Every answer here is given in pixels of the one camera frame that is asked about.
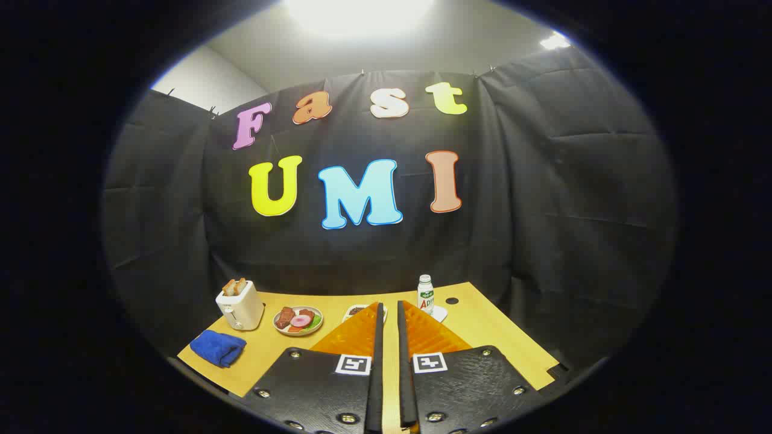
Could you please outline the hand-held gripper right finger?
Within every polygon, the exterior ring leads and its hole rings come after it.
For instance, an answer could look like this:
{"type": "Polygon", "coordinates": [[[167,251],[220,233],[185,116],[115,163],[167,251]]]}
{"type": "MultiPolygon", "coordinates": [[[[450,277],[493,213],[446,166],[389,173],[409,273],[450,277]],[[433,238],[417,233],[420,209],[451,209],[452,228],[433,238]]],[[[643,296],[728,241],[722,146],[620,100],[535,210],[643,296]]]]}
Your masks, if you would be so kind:
{"type": "Polygon", "coordinates": [[[443,324],[397,305],[400,423],[411,433],[491,432],[544,406],[498,348],[472,348],[443,324]]]}

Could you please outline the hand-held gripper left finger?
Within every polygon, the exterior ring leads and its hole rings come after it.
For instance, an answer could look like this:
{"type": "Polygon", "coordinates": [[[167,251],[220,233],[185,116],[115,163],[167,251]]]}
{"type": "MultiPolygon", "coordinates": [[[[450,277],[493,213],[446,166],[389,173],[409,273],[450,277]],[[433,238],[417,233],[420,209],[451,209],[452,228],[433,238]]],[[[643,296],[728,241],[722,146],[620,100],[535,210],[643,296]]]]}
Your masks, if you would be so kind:
{"type": "Polygon", "coordinates": [[[383,331],[372,303],[316,347],[284,349],[242,406],[294,433],[381,433],[383,331]]]}

